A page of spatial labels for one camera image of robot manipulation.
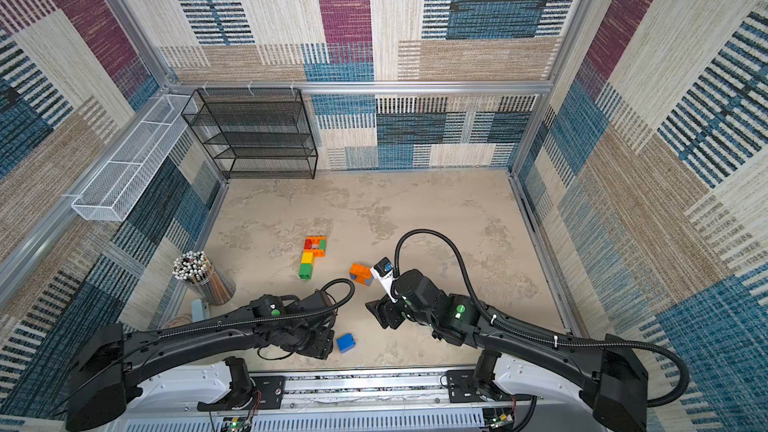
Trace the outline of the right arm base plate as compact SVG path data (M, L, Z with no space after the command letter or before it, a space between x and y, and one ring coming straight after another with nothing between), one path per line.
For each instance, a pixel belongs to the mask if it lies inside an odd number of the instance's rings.
M475 402L512 402L530 401L532 395L511 395L502 392L500 388L489 381L482 381L474 377L474 371L469 369L451 369L440 378L440 384L448 391L449 402L475 403Z

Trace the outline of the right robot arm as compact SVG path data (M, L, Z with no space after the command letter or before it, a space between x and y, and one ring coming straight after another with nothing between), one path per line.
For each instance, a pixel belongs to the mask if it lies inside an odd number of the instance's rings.
M514 356L554 373L577 387L577 398L593 418L613 431L647 429L648 373L629 347L586 347L568 334L514 320L466 295L447 294L419 270L394 276L388 261L370 269L385 296L366 308L384 329L409 321L432 329L432 336L454 346L483 349L499 364Z

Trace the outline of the dark green lego brick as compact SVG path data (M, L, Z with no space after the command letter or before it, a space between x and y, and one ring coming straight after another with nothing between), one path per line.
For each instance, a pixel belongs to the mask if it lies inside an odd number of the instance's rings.
M310 280L313 275L313 265L311 263L301 263L299 268L299 278L301 280Z

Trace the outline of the yellow lego brick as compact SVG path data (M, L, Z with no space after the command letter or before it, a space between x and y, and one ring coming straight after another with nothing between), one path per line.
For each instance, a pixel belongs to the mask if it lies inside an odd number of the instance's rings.
M301 264L309 264L312 265L315 260L315 255L313 252L305 251L302 253L301 257Z

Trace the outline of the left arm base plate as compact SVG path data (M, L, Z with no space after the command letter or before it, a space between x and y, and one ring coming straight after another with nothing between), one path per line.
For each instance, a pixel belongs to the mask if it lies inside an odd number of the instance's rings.
M221 399L213 403L199 402L198 412L277 410L281 407L285 389L285 376L259 376L250 378L245 387L233 386Z

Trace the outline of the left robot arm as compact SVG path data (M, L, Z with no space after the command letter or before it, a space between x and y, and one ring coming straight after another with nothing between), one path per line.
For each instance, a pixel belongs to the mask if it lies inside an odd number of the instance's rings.
M299 299L266 294L198 323L126 333L121 323L97 330L69 364L65 429L87 431L118 418L142 395L140 384L162 372L217 354L278 347L324 360L338 305L317 290Z

